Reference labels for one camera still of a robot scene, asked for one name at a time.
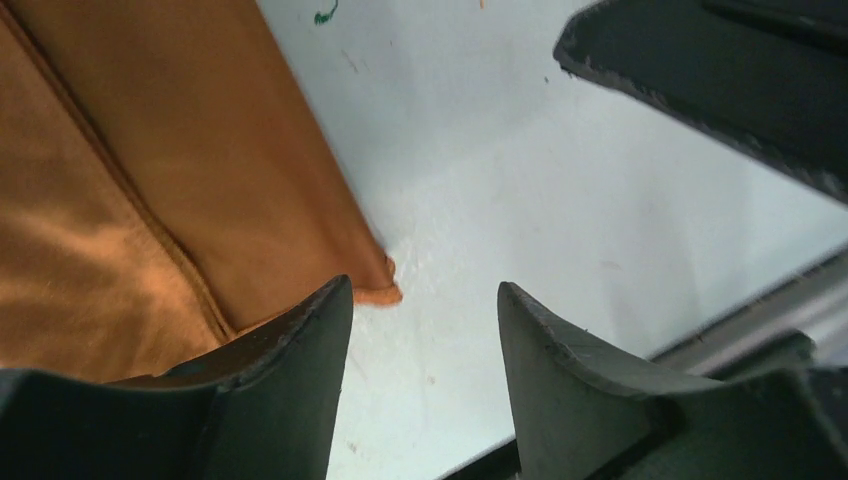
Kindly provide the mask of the orange cloth napkin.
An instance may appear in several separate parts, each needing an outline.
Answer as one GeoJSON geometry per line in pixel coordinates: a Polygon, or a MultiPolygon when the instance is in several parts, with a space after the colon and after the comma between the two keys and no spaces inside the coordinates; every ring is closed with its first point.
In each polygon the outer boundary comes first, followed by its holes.
{"type": "Polygon", "coordinates": [[[402,294],[254,1],[1,5],[1,364],[107,383],[402,294]]]}

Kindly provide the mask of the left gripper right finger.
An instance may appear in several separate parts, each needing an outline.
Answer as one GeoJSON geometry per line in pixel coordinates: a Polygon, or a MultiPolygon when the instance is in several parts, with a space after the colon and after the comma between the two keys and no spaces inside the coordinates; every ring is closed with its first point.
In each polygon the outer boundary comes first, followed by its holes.
{"type": "Polygon", "coordinates": [[[843,479],[847,371],[780,368],[734,381],[627,353],[498,290],[526,479],[843,479]]]}

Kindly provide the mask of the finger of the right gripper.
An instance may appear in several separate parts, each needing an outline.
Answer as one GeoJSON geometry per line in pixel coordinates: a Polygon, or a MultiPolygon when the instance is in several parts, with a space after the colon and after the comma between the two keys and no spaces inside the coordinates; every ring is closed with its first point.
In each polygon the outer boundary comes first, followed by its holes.
{"type": "Polygon", "coordinates": [[[598,1],[569,18],[553,56],[571,75],[847,199],[843,1],[598,1]]]}

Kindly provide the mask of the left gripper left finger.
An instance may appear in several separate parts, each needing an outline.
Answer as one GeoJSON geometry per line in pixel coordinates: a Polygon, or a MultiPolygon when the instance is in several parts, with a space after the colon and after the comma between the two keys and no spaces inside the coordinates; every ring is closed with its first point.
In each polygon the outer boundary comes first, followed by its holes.
{"type": "Polygon", "coordinates": [[[5,479],[322,479],[352,328],[339,276],[159,376],[1,373],[5,479]]]}

